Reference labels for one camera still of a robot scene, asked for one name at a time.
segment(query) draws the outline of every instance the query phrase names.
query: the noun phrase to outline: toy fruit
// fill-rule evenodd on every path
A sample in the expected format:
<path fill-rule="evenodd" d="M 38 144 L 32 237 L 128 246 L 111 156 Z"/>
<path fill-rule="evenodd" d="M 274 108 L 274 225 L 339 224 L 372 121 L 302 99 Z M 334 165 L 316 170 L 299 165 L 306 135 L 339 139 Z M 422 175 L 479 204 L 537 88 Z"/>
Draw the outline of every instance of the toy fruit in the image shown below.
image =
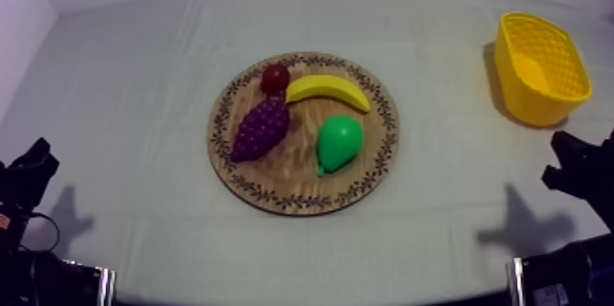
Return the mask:
<path fill-rule="evenodd" d="M 342 100 L 360 111 L 369 111 L 369 100 L 354 83 L 332 75 L 310 75 L 296 79 L 286 92 L 286 102 L 311 96 L 328 96 Z"/>
<path fill-rule="evenodd" d="M 318 176 L 332 173 L 350 162 L 363 146 L 363 128 L 349 116 L 324 121 L 318 133 Z"/>
<path fill-rule="evenodd" d="M 290 83 L 290 72 L 281 64 L 269 65 L 262 72 L 260 89 L 267 95 L 286 90 Z"/>
<path fill-rule="evenodd" d="M 230 160 L 255 161 L 286 136 L 290 112 L 283 98 L 270 98 L 249 111 L 238 126 Z"/>

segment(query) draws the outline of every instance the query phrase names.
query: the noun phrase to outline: red apple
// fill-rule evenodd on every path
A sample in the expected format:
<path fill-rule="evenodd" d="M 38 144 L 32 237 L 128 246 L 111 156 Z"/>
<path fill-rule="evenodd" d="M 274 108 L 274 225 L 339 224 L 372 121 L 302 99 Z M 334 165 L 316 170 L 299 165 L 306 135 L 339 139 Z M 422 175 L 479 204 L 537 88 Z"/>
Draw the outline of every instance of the red apple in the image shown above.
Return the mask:
<path fill-rule="evenodd" d="M 281 64 L 269 65 L 262 72 L 260 89 L 267 95 L 286 90 L 290 84 L 290 72 Z"/>

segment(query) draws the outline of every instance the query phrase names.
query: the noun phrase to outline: plastic pear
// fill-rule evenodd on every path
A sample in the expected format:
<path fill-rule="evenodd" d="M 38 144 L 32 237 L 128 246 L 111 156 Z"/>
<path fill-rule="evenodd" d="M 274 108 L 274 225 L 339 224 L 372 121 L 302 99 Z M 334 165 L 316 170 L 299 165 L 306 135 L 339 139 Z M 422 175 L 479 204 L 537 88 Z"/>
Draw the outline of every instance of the plastic pear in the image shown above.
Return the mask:
<path fill-rule="evenodd" d="M 318 176 L 333 173 L 360 152 L 363 128 L 352 117 L 335 115 L 324 121 L 318 133 Z"/>

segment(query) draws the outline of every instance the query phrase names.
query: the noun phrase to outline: decorative leaf border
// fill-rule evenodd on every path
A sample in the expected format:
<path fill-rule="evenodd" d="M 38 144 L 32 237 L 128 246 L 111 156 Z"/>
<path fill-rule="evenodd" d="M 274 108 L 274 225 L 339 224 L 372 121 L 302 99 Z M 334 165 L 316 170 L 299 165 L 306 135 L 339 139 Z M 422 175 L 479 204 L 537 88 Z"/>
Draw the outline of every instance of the decorative leaf border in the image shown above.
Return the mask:
<path fill-rule="evenodd" d="M 388 166 L 393 158 L 393 147 L 398 141 L 397 120 L 393 114 L 393 108 L 386 99 L 386 95 L 382 92 L 378 82 L 372 81 L 368 73 L 362 68 L 348 64 L 343 58 L 318 56 L 313 53 L 307 53 L 307 55 L 294 54 L 291 58 L 280 58 L 275 64 L 292 67 L 303 63 L 320 67 L 345 68 L 363 90 L 370 91 L 373 95 L 371 100 L 376 104 L 377 114 L 386 128 L 386 137 L 382 140 L 377 151 L 376 158 L 374 159 L 374 169 L 367 171 L 361 180 L 353 181 L 346 190 L 338 193 L 335 198 L 321 195 L 304 197 L 303 195 L 296 196 L 295 194 L 279 196 L 275 190 L 266 190 L 260 184 L 250 182 L 244 176 L 236 174 L 237 167 L 230 161 L 230 142 L 225 139 L 224 134 L 228 131 L 228 119 L 230 118 L 230 110 L 234 102 L 233 98 L 241 88 L 247 87 L 254 78 L 260 76 L 263 68 L 248 69 L 248 72 L 241 78 L 233 79 L 221 97 L 217 113 L 213 118 L 213 133 L 211 134 L 210 141 L 214 144 L 214 154 L 222 162 L 221 168 L 230 173 L 228 181 L 230 184 L 241 189 L 246 195 L 251 196 L 253 201 L 273 202 L 282 211 L 289 207 L 299 209 L 317 207 L 324 211 L 324 209 L 333 205 L 338 206 L 338 209 L 351 205 L 371 191 L 373 186 L 378 183 L 378 178 L 388 173 Z"/>

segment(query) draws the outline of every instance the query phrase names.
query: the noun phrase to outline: cable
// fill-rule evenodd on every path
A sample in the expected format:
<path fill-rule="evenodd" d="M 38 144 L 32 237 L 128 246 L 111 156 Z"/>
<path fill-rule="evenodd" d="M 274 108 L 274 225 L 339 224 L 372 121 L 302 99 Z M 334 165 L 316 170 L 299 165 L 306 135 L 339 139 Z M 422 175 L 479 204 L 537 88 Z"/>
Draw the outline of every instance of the cable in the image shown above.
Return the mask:
<path fill-rule="evenodd" d="M 37 217 L 42 217 L 43 219 L 47 220 L 56 229 L 56 240 L 55 240 L 55 242 L 53 243 L 51 248 L 47 248 L 47 249 L 43 249 L 43 250 L 31 250 L 31 249 L 29 249 L 29 248 L 27 248 L 27 247 L 25 247 L 23 245 L 20 245 L 19 247 L 25 248 L 27 251 L 34 252 L 34 253 L 49 253 L 49 252 L 53 251 L 53 249 L 55 249 L 58 246 L 58 244 L 59 244 L 59 240 L 60 240 L 59 226 L 51 217 L 49 217 L 49 216 L 47 216 L 45 214 L 36 213 L 35 212 L 35 213 L 32 213 L 30 215 L 30 219 L 34 219 L 34 218 L 37 218 Z"/>
<path fill-rule="evenodd" d="M 37 255 L 32 256 L 32 264 L 30 264 L 30 279 L 32 280 L 32 293 L 34 294 L 34 305 L 39 306 L 40 300 L 38 299 L 38 287 L 37 281 L 35 280 L 35 274 L 37 273 L 36 269 L 37 264 Z"/>
<path fill-rule="evenodd" d="M 53 251 L 53 249 L 58 246 L 59 240 L 60 240 L 58 224 L 51 217 L 45 214 L 42 214 L 42 213 L 36 213 L 36 212 L 32 213 L 29 218 L 33 219 L 37 217 L 42 217 L 43 219 L 46 219 L 56 229 L 56 241 L 53 243 L 53 245 L 50 248 L 43 249 L 43 250 L 31 250 L 24 245 L 21 245 L 21 244 L 19 245 L 20 248 L 32 254 L 32 263 L 30 264 L 30 280 L 32 282 L 32 293 L 33 293 L 33 299 L 34 299 L 35 306 L 39 306 L 39 303 L 40 303 L 39 296 L 38 296 L 38 286 L 37 286 L 37 281 L 36 281 L 36 273 L 37 273 L 36 264 L 37 264 L 38 255 L 44 255 L 44 254 L 51 253 L 51 251 Z"/>

